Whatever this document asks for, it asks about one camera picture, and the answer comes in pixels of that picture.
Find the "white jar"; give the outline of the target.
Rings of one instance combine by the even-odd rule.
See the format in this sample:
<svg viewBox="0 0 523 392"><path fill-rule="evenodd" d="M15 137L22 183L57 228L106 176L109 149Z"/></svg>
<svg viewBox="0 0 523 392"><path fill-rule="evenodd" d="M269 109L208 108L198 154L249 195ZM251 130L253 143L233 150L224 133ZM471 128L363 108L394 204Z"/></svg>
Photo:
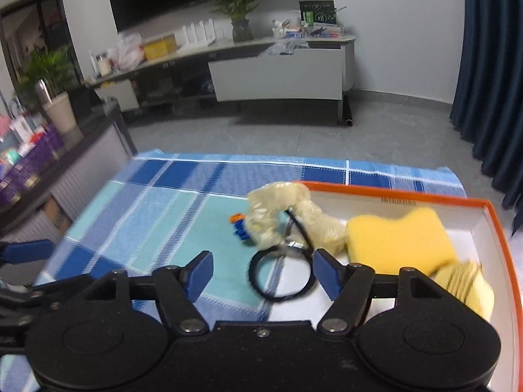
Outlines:
<svg viewBox="0 0 523 392"><path fill-rule="evenodd" d="M106 54L101 54L97 56L97 66L99 75L101 77L105 77L112 73L111 60L106 56Z"/></svg>

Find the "orange white cardboard box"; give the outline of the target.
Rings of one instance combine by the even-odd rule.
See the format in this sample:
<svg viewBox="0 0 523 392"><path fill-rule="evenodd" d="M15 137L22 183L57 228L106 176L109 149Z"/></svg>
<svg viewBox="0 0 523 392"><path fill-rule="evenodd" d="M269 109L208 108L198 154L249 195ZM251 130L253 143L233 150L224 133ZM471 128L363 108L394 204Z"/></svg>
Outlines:
<svg viewBox="0 0 523 392"><path fill-rule="evenodd" d="M293 211L321 287L289 307L313 326L278 336L282 391L519 391L522 305L501 226L481 200L278 182L264 234Z"/></svg>

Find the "steel thermos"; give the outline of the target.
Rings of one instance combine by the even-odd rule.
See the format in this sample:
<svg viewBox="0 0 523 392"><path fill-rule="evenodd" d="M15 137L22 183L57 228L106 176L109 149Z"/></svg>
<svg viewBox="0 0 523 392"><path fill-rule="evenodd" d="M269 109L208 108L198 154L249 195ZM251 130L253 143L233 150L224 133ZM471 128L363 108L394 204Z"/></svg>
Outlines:
<svg viewBox="0 0 523 392"><path fill-rule="evenodd" d="M35 95L42 108L52 104L52 96L44 79L40 79L35 83Z"/></svg>

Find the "green plant on side table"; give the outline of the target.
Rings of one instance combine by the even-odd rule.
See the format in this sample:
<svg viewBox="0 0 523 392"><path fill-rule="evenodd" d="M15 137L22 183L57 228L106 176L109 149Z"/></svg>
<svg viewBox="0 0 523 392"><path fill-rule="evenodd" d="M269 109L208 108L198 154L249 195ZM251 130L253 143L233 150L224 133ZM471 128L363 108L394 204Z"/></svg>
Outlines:
<svg viewBox="0 0 523 392"><path fill-rule="evenodd" d="M26 108L37 104L35 85L43 81L51 97L55 97L71 88L76 81L74 64L68 57L68 47L56 51L33 51L28 59L26 70L20 76L16 88L17 97Z"/></svg>

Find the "beige cup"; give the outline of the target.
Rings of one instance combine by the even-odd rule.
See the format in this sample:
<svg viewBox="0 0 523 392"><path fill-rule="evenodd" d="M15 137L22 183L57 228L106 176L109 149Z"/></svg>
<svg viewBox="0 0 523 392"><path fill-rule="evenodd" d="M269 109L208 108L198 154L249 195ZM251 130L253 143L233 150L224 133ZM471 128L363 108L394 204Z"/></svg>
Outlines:
<svg viewBox="0 0 523 392"><path fill-rule="evenodd" d="M50 103L43 105L42 108L61 135L68 134L77 127L76 117L69 95L66 92L54 97Z"/></svg>

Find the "white plastic bag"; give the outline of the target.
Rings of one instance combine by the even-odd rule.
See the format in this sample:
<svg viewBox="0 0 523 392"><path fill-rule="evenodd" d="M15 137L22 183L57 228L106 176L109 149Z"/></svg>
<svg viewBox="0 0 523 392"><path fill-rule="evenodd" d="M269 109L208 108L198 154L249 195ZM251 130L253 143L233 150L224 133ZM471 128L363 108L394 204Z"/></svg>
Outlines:
<svg viewBox="0 0 523 392"><path fill-rule="evenodd" d="M115 46L107 51L116 72L135 69L145 60L143 39L138 33L121 36Z"/></svg>

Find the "clear plastic bag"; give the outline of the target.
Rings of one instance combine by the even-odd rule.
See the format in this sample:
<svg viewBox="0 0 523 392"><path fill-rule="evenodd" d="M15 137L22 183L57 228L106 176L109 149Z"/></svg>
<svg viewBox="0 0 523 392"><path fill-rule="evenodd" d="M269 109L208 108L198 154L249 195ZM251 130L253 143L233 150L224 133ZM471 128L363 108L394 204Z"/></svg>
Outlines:
<svg viewBox="0 0 523 392"><path fill-rule="evenodd" d="M302 39L282 39L270 45L260 54L260 57L292 55L296 50L309 49L307 41Z"/></svg>

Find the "dark blue curtain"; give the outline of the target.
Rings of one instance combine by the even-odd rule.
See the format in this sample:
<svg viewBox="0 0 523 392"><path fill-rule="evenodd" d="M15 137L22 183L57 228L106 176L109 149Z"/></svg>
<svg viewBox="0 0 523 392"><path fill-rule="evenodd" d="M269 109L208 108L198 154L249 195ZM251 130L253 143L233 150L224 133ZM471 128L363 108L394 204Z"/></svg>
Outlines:
<svg viewBox="0 0 523 392"><path fill-rule="evenodd" d="M522 0L464 0L464 38L450 113L455 130L522 230Z"/></svg>

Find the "white medicine box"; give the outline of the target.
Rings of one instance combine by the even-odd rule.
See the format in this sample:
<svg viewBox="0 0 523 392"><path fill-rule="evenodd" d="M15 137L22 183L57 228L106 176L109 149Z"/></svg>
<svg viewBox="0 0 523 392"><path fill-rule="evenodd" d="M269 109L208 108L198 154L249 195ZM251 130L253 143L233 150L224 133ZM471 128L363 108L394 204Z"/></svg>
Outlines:
<svg viewBox="0 0 523 392"><path fill-rule="evenodd" d="M24 116L19 116L11 121L10 129L20 143L29 142L34 134Z"/></svg>

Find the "translucent rubber gloves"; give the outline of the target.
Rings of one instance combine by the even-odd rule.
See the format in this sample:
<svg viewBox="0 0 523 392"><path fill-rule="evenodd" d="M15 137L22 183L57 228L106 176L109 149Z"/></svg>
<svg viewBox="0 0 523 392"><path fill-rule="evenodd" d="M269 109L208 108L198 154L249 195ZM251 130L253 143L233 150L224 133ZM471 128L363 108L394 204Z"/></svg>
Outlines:
<svg viewBox="0 0 523 392"><path fill-rule="evenodd" d="M252 190L246 198L244 229L260 251L291 241L305 245L294 221L299 221L307 233L310 248L332 255L346 248L345 224L323 212L312 201L306 185L276 181Z"/></svg>

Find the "purple tray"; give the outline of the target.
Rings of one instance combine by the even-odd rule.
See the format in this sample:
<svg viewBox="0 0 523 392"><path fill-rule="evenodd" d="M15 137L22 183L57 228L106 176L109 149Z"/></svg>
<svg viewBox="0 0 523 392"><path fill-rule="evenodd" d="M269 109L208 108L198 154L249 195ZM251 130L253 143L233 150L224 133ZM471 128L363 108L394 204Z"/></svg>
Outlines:
<svg viewBox="0 0 523 392"><path fill-rule="evenodd" d="M45 126L28 154L1 174L1 209L13 206L25 192L35 187L43 171L59 159L64 148L56 126Z"/></svg>

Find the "yellow striped towel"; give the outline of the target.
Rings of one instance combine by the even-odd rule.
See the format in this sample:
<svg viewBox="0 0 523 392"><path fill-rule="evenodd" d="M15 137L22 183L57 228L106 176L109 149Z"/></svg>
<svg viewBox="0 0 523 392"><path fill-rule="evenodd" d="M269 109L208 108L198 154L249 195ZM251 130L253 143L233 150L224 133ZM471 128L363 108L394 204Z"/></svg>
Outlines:
<svg viewBox="0 0 523 392"><path fill-rule="evenodd" d="M484 320L491 321L495 292L485 280L481 264L470 260L443 266L432 279Z"/></svg>

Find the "yellow green sponge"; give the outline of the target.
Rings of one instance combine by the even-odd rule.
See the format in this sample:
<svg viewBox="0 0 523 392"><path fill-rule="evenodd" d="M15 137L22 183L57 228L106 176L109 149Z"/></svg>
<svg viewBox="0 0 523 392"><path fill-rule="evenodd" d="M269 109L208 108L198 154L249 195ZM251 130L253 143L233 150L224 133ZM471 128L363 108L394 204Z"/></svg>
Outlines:
<svg viewBox="0 0 523 392"><path fill-rule="evenodd" d="M437 213L418 207L397 219L359 215L346 224L348 260L379 274L413 267L430 275L457 262L457 251Z"/></svg>

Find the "potted bamboo plant on cabinet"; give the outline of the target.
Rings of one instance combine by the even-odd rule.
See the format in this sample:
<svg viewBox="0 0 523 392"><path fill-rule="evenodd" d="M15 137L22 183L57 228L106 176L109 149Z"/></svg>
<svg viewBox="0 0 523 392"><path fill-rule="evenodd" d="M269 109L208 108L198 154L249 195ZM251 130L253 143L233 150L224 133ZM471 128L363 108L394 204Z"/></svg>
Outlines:
<svg viewBox="0 0 523 392"><path fill-rule="evenodd" d="M247 15L259 6L259 0L211 0L214 11L230 19L234 42L252 41L253 32Z"/></svg>

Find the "yellow box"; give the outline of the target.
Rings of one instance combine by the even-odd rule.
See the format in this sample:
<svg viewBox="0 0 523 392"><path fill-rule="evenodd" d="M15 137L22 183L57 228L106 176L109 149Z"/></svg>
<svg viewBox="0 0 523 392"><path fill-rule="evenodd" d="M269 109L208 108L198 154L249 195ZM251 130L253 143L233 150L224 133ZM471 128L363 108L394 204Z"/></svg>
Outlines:
<svg viewBox="0 0 523 392"><path fill-rule="evenodd" d="M177 50L177 40L174 34L150 39L143 43L143 53L147 61L166 57Z"/></svg>

